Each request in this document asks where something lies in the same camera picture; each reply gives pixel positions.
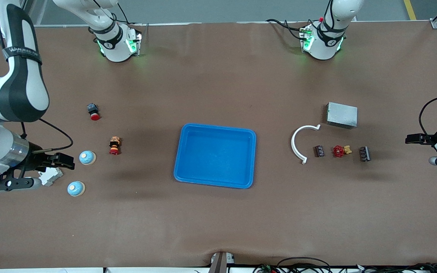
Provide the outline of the light blue service bell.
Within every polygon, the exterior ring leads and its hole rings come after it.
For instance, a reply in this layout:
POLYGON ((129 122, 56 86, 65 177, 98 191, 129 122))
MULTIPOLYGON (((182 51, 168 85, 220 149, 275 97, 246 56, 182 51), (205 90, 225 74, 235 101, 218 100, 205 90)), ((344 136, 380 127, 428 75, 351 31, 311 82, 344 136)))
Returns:
POLYGON ((73 196, 73 197, 77 197, 82 195, 85 192, 86 186, 83 182, 81 181, 74 181, 71 182, 67 188, 66 191, 69 195, 73 196))
POLYGON ((96 154, 90 150, 86 150, 80 153, 79 161, 83 165, 90 165, 96 161, 96 154))

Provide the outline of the white circuit breaker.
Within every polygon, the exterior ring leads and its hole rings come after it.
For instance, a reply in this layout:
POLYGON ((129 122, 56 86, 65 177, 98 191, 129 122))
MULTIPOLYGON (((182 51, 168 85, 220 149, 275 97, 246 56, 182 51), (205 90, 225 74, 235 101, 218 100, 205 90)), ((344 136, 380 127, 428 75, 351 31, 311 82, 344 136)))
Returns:
POLYGON ((59 168, 46 168, 45 171, 39 171, 39 179, 43 186, 50 187, 57 179, 63 176, 59 168))

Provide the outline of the black red emergency button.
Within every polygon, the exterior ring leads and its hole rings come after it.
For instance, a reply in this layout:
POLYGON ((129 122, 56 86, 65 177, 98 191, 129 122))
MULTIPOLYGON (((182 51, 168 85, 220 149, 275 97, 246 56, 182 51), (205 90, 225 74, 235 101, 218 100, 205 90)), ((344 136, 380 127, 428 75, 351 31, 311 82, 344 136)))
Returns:
POLYGON ((87 104, 86 107, 91 120, 97 121, 101 118, 99 114, 99 109, 94 103, 87 104))

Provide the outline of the grey metal box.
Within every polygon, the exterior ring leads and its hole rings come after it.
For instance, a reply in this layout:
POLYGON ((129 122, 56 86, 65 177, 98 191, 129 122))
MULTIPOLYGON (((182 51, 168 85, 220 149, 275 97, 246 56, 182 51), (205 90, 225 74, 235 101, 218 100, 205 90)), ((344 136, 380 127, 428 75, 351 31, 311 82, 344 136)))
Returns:
POLYGON ((328 102, 326 105, 326 124, 344 129, 358 126, 358 108, 345 104, 328 102))

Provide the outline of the red handwheel brass valve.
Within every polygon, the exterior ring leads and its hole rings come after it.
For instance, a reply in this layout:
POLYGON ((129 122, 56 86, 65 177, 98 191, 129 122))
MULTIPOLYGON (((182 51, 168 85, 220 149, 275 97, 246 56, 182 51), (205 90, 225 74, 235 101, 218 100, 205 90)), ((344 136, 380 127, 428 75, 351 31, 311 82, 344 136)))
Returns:
POLYGON ((336 158, 342 158, 345 155, 348 155, 351 153, 352 153, 352 150, 351 150, 349 145, 346 145, 346 146, 336 145, 335 147, 333 147, 333 155, 336 158))

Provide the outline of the blue plastic tray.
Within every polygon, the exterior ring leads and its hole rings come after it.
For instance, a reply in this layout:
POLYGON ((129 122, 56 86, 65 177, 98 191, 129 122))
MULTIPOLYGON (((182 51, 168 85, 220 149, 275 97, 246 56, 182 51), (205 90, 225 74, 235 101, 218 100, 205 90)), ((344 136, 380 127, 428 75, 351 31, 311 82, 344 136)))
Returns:
POLYGON ((177 148, 177 181, 248 189, 255 171, 256 133, 236 127, 185 124, 177 148))

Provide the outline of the white curved plastic bracket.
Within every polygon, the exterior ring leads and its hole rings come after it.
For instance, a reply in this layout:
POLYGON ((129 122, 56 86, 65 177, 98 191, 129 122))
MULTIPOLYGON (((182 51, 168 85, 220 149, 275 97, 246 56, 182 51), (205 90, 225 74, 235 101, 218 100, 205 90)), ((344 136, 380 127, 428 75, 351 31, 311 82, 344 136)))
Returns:
POLYGON ((299 152, 296 146, 296 136, 300 131, 307 130, 307 129, 313 131, 319 131, 320 128, 321 128, 320 124, 318 124, 317 126, 301 126, 293 132, 293 135, 290 139, 290 146, 295 156, 298 157, 298 159, 300 159, 302 165, 306 164, 306 162, 308 161, 308 157, 305 157, 302 153, 299 152))

